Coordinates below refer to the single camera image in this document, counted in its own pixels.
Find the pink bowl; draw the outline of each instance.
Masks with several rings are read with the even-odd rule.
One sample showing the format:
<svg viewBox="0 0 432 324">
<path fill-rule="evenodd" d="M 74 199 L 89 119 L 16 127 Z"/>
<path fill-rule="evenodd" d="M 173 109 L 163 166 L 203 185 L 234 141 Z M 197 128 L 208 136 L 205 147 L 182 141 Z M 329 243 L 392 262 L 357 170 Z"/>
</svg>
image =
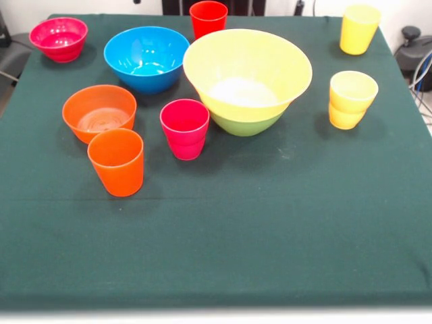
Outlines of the pink bowl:
<svg viewBox="0 0 432 324">
<path fill-rule="evenodd" d="M 75 60 L 82 51 L 88 33 L 87 25 L 76 18 L 45 20 L 30 32 L 30 42 L 58 63 Z"/>
</svg>

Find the green bowl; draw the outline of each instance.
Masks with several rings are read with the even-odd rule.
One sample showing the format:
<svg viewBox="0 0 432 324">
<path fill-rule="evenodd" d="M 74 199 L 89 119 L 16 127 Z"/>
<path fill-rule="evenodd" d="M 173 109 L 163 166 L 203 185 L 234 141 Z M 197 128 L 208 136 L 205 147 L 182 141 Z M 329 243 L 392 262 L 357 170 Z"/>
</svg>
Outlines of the green bowl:
<svg viewBox="0 0 432 324">
<path fill-rule="evenodd" d="M 210 113 L 211 118 L 217 125 L 223 128 L 226 132 L 235 136 L 257 135 L 272 126 L 282 116 L 282 114 L 283 112 L 273 118 L 263 121 L 244 123 L 240 121 L 228 120 L 221 116 L 215 115 L 214 113 Z"/>
</svg>

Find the red cup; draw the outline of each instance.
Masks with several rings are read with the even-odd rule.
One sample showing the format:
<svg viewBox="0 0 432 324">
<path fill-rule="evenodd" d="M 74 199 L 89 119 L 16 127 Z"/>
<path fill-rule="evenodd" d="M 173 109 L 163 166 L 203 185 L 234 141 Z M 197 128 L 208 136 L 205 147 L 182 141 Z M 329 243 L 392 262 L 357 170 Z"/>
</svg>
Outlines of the red cup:
<svg viewBox="0 0 432 324">
<path fill-rule="evenodd" d="M 201 1 L 189 9 L 195 39 L 211 32 L 225 29 L 228 8 L 217 1 Z"/>
<path fill-rule="evenodd" d="M 203 150 L 209 129 L 209 110 L 199 101 L 178 99 L 168 103 L 159 115 L 168 146 L 175 157 L 189 161 Z"/>
</svg>

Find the pink cup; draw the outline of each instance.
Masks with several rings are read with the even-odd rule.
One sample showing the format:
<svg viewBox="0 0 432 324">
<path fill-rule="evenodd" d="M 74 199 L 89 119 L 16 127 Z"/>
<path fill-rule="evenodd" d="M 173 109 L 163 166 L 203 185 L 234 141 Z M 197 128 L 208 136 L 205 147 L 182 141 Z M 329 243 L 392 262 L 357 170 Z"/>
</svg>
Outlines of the pink cup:
<svg viewBox="0 0 432 324">
<path fill-rule="evenodd" d="M 178 99 L 168 103 L 159 116 L 168 146 L 175 157 L 189 161 L 203 150 L 209 128 L 209 110 L 199 101 Z"/>
</svg>

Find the orange cup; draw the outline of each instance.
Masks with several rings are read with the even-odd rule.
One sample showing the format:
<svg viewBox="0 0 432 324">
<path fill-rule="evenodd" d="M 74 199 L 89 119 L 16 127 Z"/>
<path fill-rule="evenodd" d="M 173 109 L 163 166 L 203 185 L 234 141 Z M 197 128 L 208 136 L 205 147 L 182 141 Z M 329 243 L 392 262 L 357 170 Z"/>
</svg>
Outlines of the orange cup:
<svg viewBox="0 0 432 324">
<path fill-rule="evenodd" d="M 144 141 L 133 130 L 101 132 L 90 141 L 87 154 L 110 194 L 126 197 L 140 190 L 144 181 Z"/>
</svg>

